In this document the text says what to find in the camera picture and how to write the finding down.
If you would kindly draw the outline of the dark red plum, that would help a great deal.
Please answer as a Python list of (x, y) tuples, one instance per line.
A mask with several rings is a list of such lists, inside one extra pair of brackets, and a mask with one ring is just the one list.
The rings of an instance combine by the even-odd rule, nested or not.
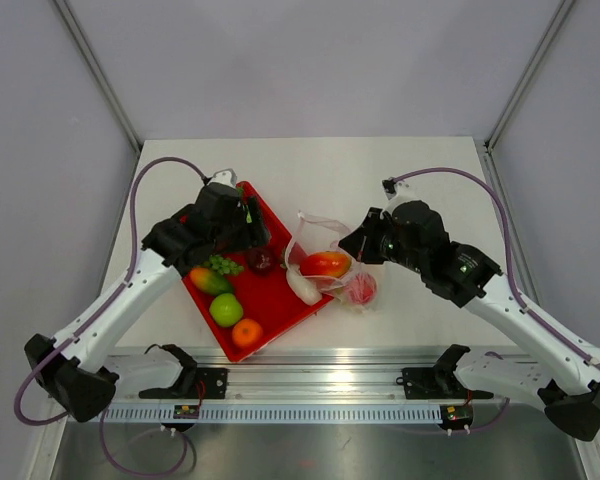
[(257, 275), (267, 275), (276, 266), (276, 258), (266, 247), (255, 247), (245, 253), (249, 269)]

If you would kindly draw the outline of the clear zip top bag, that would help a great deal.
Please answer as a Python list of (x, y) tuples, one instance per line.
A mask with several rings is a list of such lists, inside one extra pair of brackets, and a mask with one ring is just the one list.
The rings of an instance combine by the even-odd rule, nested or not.
[(377, 273), (339, 246), (351, 233), (340, 221), (300, 211), (283, 253), (286, 280), (293, 293), (313, 306), (334, 298), (350, 309), (373, 305), (379, 293)]

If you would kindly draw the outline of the red apple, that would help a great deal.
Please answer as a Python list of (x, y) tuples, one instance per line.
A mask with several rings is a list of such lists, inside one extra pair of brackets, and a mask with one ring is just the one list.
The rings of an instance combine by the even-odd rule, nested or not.
[(356, 306), (365, 306), (371, 303), (376, 293), (376, 280), (367, 272), (356, 273), (344, 287), (346, 301)]

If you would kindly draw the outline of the white radish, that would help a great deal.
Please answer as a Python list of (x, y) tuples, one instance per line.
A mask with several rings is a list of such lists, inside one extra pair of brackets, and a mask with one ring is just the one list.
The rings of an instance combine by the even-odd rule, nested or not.
[(322, 299), (322, 294), (315, 284), (302, 276), (297, 270), (287, 269), (286, 281), (293, 293), (306, 305), (315, 305)]

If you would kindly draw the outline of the green apple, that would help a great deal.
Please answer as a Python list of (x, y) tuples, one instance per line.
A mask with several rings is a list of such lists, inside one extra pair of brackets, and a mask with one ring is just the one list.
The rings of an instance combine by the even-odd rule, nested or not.
[(218, 326), (229, 328), (243, 318), (244, 310), (234, 294), (223, 293), (211, 302), (209, 313)]

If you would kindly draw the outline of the red orange mango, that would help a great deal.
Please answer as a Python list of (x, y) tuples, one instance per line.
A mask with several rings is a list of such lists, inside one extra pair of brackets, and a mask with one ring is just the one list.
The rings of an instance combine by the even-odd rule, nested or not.
[(351, 258), (337, 251), (316, 252), (300, 263), (300, 272), (304, 276), (327, 276), (340, 278), (351, 268)]

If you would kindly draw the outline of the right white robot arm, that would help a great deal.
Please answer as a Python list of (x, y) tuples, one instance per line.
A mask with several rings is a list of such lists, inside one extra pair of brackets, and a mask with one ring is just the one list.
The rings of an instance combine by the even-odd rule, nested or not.
[(591, 441), (600, 431), (600, 349), (559, 323), (538, 319), (537, 307), (510, 286), (500, 266), (479, 249), (452, 241), (441, 216), (422, 201), (391, 211), (369, 209), (339, 242), (368, 265), (392, 262), (419, 274), (436, 296), (494, 326), (531, 355), (523, 366), (452, 345), (430, 368), (426, 386), (442, 397), (493, 393), (544, 412), (562, 432)]

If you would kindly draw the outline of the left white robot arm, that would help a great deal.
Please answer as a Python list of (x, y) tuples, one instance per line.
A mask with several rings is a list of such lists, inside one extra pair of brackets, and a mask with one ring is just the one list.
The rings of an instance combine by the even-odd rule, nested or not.
[(255, 196), (207, 183), (194, 203), (135, 242), (128, 271), (107, 293), (55, 335), (35, 334), (27, 341), (27, 379), (75, 420), (99, 416), (113, 400), (119, 378), (105, 368), (105, 360), (146, 309), (210, 256), (244, 252), (269, 239)]

